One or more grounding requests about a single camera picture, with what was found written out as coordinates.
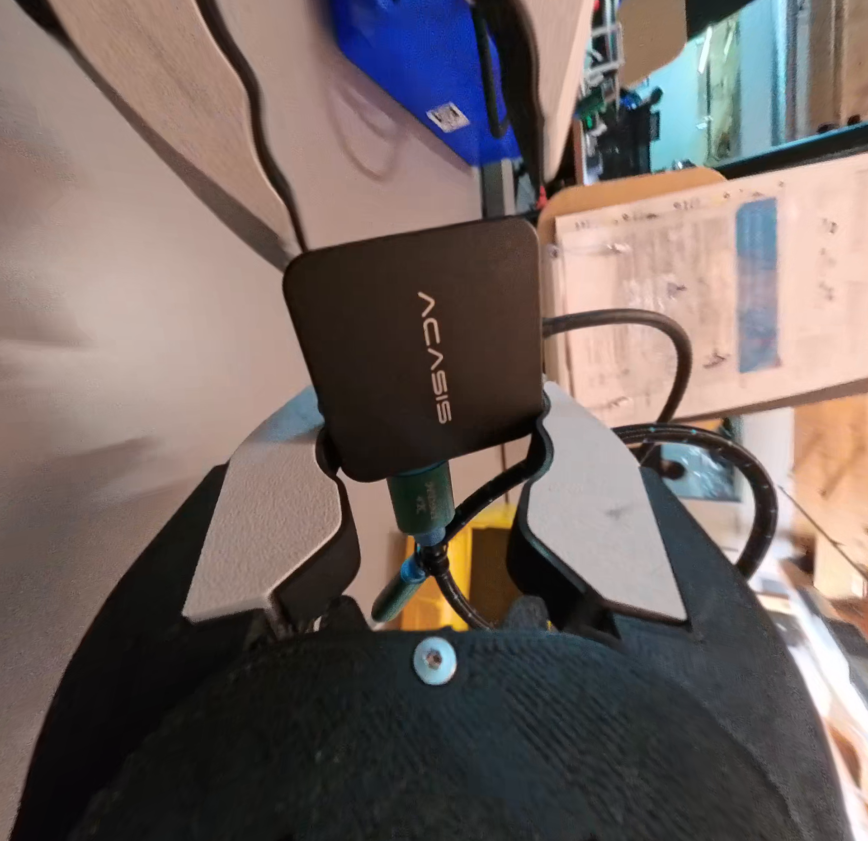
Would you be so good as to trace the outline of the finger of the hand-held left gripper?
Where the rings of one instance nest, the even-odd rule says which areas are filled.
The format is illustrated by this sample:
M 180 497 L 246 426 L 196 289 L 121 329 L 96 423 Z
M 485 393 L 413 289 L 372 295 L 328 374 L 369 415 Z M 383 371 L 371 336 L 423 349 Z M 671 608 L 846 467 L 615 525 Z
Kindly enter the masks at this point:
M 217 0 L 40 0 L 62 44 L 160 160 L 278 271 L 307 241 L 261 88 Z
M 561 163 L 595 0 L 468 0 L 493 40 L 506 117 L 533 187 Z

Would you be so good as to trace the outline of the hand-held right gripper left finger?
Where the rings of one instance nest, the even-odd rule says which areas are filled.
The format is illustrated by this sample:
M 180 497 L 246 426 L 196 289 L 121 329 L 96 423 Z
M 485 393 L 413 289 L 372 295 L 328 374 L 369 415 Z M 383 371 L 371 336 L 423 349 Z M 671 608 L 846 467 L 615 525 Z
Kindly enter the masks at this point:
M 261 612 L 280 633 L 321 619 L 359 572 L 359 536 L 308 386 L 231 456 L 182 608 L 193 623 Z

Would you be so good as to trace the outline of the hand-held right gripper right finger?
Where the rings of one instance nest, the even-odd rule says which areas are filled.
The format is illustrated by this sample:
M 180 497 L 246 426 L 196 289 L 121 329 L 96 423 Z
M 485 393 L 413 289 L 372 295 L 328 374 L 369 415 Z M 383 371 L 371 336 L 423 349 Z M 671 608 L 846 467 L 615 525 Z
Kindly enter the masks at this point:
M 627 446 L 558 384 L 543 385 L 509 536 L 507 571 L 550 620 L 601 626 L 610 614 L 681 626 L 689 613 Z

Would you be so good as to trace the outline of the blue plastic bin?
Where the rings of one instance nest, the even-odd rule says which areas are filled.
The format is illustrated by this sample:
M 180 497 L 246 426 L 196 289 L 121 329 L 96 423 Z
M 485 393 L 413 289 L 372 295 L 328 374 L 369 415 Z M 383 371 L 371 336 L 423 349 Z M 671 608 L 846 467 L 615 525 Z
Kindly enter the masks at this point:
M 327 0 L 342 53 L 465 163 L 519 158 L 499 55 L 466 0 Z

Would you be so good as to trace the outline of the black braided cable green plugs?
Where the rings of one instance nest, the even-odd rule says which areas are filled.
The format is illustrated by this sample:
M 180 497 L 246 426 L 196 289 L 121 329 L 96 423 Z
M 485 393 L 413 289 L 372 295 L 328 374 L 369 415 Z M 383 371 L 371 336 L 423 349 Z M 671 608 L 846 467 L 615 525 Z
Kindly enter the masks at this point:
M 506 493 L 503 478 L 490 480 L 455 506 L 446 461 L 387 480 L 399 530 L 414 543 L 413 552 L 375 599 L 376 622 L 394 620 L 427 579 L 433 578 L 450 608 L 472 629 L 492 625 L 472 607 L 451 575 L 447 552 L 450 540 L 472 519 Z
M 690 445 L 717 452 L 732 464 L 749 484 L 754 499 L 754 521 L 735 568 L 746 578 L 754 576 L 763 562 L 777 530 L 778 497 L 772 478 L 747 449 L 717 432 L 679 423 L 634 423 L 619 426 L 613 433 L 627 446 L 641 446 L 637 459 L 643 464 L 657 445 Z M 493 630 L 495 625 L 482 617 L 458 587 L 450 572 L 447 546 L 450 541 L 496 498 L 529 481 L 550 459 L 543 443 L 533 442 L 528 455 L 465 499 L 446 525 L 444 539 L 430 547 L 416 544 L 401 569 L 374 601 L 372 616 L 378 623 L 395 619 L 417 593 L 433 578 L 448 605 L 472 630 Z

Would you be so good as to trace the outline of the black square usb hub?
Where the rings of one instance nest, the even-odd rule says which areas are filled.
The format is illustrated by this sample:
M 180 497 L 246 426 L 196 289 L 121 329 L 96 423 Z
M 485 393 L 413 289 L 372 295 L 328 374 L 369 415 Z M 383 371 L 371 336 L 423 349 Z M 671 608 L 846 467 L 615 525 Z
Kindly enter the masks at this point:
M 503 445 L 543 412 L 540 245 L 521 218 L 313 250 L 283 293 L 327 435 L 372 483 Z

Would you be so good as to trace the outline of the brown cardboard box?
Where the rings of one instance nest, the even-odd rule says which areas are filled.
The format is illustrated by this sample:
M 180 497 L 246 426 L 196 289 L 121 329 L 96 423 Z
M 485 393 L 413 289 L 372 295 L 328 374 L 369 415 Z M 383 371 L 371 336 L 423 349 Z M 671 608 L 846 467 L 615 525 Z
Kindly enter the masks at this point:
M 623 35 L 618 72 L 623 88 L 634 88 L 670 64 L 688 40 L 686 0 L 623 0 L 617 20 Z

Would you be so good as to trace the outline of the yellow plastic bin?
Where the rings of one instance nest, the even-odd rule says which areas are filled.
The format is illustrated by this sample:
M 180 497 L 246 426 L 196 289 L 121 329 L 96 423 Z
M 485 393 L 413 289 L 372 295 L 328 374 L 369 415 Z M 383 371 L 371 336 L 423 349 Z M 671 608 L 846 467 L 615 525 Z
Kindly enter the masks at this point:
M 450 541 L 447 550 L 456 585 L 477 612 L 491 623 L 503 619 L 519 597 L 519 590 L 506 567 L 515 511 L 514 504 L 494 503 L 462 529 Z M 468 628 L 432 577 L 410 599 L 396 625 L 401 631 L 452 629 L 460 632 Z

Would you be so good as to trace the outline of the printed paper sheet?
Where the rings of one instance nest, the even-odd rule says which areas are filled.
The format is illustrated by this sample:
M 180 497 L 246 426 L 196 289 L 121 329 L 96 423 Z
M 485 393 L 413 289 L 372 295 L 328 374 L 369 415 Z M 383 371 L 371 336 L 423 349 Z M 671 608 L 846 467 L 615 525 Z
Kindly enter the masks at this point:
M 693 349 L 685 418 L 769 399 L 764 379 L 784 365 L 777 196 L 696 188 L 556 219 L 555 315 L 610 308 L 666 315 Z M 668 339 L 645 326 L 566 336 L 568 387 L 611 425 L 659 415 L 675 374 Z

